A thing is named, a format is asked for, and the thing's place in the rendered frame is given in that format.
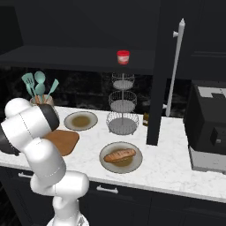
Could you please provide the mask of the grey plate with pastry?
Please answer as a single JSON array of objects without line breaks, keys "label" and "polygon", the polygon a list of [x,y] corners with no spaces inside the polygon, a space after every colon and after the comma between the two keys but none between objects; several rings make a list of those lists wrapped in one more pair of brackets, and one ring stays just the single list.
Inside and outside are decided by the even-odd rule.
[{"label": "grey plate with pastry", "polygon": [[[104,157],[107,154],[111,154],[120,149],[126,149],[126,148],[133,149],[136,152],[136,155],[122,162],[109,163],[104,161]],[[125,174],[125,173],[130,173],[136,170],[142,163],[143,156],[140,150],[133,144],[128,142],[118,141],[118,142],[110,143],[107,146],[105,146],[99,154],[99,160],[101,165],[106,170],[110,172],[118,173],[118,174]]]}]

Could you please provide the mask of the brown long pastry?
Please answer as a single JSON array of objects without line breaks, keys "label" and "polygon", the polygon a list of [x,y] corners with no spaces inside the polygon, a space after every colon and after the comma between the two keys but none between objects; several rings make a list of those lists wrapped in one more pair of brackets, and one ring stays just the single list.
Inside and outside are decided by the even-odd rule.
[{"label": "brown long pastry", "polygon": [[103,160],[109,163],[122,162],[136,155],[132,148],[120,149],[104,156]]}]

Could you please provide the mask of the teal spoon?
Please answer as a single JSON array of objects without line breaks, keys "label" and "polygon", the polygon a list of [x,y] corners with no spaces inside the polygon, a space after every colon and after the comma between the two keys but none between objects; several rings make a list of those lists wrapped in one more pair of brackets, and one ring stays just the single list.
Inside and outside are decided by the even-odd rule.
[{"label": "teal spoon", "polygon": [[43,84],[45,82],[46,76],[45,76],[45,74],[43,72],[37,71],[34,74],[34,79],[36,80],[36,82],[38,84]]}]

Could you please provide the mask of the black drawer front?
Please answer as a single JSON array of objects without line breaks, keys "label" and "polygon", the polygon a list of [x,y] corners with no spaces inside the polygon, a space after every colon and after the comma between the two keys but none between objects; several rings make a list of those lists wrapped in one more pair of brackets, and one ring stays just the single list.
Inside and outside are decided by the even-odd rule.
[{"label": "black drawer front", "polygon": [[[118,189],[118,194],[99,192],[96,187]],[[151,198],[140,189],[90,182],[87,194],[79,199],[80,211],[89,226],[147,226]]]},{"label": "black drawer front", "polygon": [[33,175],[29,170],[0,166],[0,182],[22,226],[46,226],[54,216],[52,198],[34,193],[30,178],[18,176],[21,172]]}]

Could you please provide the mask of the teal narrow spatula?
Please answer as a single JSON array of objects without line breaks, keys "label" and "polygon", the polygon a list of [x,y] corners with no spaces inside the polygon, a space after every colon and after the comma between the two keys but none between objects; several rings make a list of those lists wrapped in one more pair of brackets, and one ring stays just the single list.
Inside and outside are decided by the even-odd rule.
[{"label": "teal narrow spatula", "polygon": [[57,86],[59,85],[59,81],[57,79],[54,80],[50,90],[49,90],[49,93],[47,95],[47,97],[45,98],[45,102],[44,103],[47,103],[48,101],[48,98],[49,96],[56,90]]}]

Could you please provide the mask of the black lower cabinet door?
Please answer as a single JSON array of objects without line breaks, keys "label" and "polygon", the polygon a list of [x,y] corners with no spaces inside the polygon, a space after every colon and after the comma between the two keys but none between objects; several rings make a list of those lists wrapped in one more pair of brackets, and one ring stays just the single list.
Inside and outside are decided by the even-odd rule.
[{"label": "black lower cabinet door", "polygon": [[226,226],[226,204],[154,192],[148,226]]}]

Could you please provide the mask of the red-lidded jam jar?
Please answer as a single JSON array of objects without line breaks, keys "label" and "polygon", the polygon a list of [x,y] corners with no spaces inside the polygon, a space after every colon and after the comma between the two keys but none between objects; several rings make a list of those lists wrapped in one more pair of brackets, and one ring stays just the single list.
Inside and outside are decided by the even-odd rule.
[{"label": "red-lidded jam jar", "polygon": [[129,63],[130,51],[129,50],[119,50],[117,52],[117,61],[121,65],[127,65]]}]

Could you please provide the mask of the wooden cutting board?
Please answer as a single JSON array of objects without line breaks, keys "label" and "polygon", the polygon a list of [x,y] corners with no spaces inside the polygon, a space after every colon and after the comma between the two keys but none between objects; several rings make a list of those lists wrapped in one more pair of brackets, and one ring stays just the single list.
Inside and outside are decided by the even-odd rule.
[{"label": "wooden cutting board", "polygon": [[79,135],[72,131],[54,130],[44,136],[59,150],[61,156],[69,155],[79,141]]}]

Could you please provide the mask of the black open cabinet door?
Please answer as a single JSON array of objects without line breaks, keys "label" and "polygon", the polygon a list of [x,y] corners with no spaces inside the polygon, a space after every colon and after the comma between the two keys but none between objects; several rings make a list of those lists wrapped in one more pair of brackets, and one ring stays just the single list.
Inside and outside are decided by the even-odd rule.
[{"label": "black open cabinet door", "polygon": [[158,145],[165,87],[174,63],[176,14],[177,0],[161,0],[147,128],[147,144],[152,146]]}]

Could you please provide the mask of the teal slotted spatula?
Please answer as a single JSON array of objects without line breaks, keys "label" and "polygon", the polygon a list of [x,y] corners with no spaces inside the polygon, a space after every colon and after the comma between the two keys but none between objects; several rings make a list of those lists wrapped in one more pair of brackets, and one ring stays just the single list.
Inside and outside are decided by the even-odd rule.
[{"label": "teal slotted spatula", "polygon": [[24,74],[22,76],[22,80],[26,84],[28,84],[30,86],[32,94],[34,95],[35,102],[38,103],[39,99],[38,99],[38,96],[37,96],[36,92],[34,91],[34,77],[33,77],[33,74],[31,72]]}]

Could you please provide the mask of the teal ladle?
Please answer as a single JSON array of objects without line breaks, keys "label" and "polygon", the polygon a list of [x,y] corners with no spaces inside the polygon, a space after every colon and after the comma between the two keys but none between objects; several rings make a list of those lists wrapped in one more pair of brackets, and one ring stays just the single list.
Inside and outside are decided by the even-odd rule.
[{"label": "teal ladle", "polygon": [[45,85],[43,83],[39,83],[35,87],[35,92],[40,97],[40,100],[42,100],[42,97],[43,97],[43,95],[45,93]]}]

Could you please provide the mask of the black upper cabinet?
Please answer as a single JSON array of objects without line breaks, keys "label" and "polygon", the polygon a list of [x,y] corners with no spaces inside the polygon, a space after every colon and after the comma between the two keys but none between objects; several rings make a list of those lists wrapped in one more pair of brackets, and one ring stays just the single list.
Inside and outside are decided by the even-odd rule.
[{"label": "black upper cabinet", "polygon": [[177,79],[226,82],[226,0],[177,0],[185,30]]}]

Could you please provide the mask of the black and grey countertop appliance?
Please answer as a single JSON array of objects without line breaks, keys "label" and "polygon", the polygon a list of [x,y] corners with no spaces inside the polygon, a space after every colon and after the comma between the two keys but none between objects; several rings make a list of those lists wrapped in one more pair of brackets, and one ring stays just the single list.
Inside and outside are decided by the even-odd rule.
[{"label": "black and grey countertop appliance", "polygon": [[192,169],[226,175],[226,82],[192,81],[184,125]]}]

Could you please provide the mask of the empty grey plate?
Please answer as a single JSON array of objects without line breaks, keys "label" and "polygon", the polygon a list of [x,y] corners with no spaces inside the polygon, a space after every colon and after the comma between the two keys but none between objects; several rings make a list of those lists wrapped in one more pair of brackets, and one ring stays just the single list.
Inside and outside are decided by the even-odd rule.
[{"label": "empty grey plate", "polygon": [[68,115],[64,119],[64,126],[73,131],[86,131],[94,127],[98,117],[90,111],[79,111]]}]

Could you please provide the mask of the black cabinet shelf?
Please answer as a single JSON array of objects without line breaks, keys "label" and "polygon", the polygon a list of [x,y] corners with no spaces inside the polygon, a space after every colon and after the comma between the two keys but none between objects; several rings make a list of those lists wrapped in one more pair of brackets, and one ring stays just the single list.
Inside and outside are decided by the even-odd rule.
[{"label": "black cabinet shelf", "polygon": [[129,64],[120,65],[116,49],[22,46],[2,54],[0,65],[153,75],[154,51],[132,50]]}]

